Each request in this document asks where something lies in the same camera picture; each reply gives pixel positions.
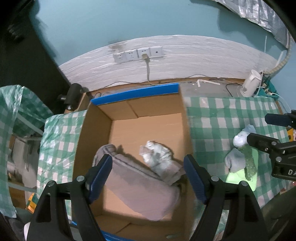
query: white wall panel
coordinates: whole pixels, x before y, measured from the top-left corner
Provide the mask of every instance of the white wall panel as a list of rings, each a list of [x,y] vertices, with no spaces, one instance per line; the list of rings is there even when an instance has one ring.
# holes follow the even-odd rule
[[[90,91],[118,81],[147,81],[144,60],[121,64],[113,54],[142,47],[163,46],[165,56],[150,59],[150,80],[186,78],[193,74],[244,79],[251,69],[271,69],[276,59],[252,47],[205,36],[154,36],[119,42],[78,56],[60,66],[71,83]]]

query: crumpled plastic bag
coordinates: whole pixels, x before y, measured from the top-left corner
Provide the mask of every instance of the crumpled plastic bag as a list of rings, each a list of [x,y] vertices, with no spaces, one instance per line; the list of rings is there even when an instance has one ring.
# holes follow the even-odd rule
[[[172,185],[185,174],[183,167],[172,159],[172,152],[157,142],[147,141],[145,146],[140,146],[139,154],[151,170],[168,185]]]

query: cardboard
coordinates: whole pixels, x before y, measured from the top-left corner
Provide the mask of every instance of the cardboard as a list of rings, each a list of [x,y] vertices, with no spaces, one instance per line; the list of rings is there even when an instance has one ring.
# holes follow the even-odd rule
[[[96,151],[108,143],[145,165],[139,149],[148,140],[170,148],[173,158],[180,163],[185,155],[192,153],[181,94],[129,99],[99,106],[90,104],[78,142],[73,178],[85,175],[91,168]],[[188,186],[175,210],[157,222],[134,212],[106,187],[91,205],[91,210],[103,231],[121,237],[161,241],[167,240],[167,235],[175,235],[172,240],[188,240],[194,204],[194,193]]]

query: wall socket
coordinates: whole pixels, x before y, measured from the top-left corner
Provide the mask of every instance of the wall socket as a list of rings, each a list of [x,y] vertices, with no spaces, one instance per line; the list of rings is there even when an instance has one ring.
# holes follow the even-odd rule
[[[140,48],[137,50],[139,54],[139,59],[143,59],[142,54],[147,54],[148,57],[151,57],[150,48]]]
[[[151,57],[161,57],[164,55],[162,46],[151,47],[150,52],[151,52]]]
[[[162,46],[139,48],[134,50],[128,50],[121,53],[114,53],[113,58],[116,63],[124,63],[128,61],[133,61],[137,59],[143,59],[142,55],[147,54],[149,58],[161,57],[163,56]]]
[[[127,61],[139,59],[137,50],[125,51]]]
[[[127,61],[125,52],[113,54],[113,58],[116,63],[124,63]]]

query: green checkered cloth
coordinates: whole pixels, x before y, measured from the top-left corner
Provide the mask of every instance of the green checkered cloth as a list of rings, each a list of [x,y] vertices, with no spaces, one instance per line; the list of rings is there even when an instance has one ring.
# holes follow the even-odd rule
[[[17,119],[21,115],[31,124],[40,128],[52,116],[46,105],[28,88],[20,85],[0,88],[0,212],[4,216],[16,218],[12,205],[7,179],[7,160],[12,133],[20,137],[34,133]]]
[[[232,140],[248,124],[261,135],[287,142],[288,134],[284,127],[267,125],[267,113],[279,111],[272,98],[207,98],[184,97],[194,148],[198,164],[207,169],[210,175],[226,181],[228,168],[225,156],[234,148]],[[257,188],[254,195],[260,207],[280,192],[288,188],[290,181],[271,176],[271,162],[268,154],[259,152]],[[195,227],[203,213],[204,206],[197,201]],[[224,230],[228,213],[222,214],[217,232]]]
[[[37,197],[50,180],[72,182],[73,166],[85,111],[54,115],[45,122],[37,170]],[[71,220],[71,201],[66,200]]]

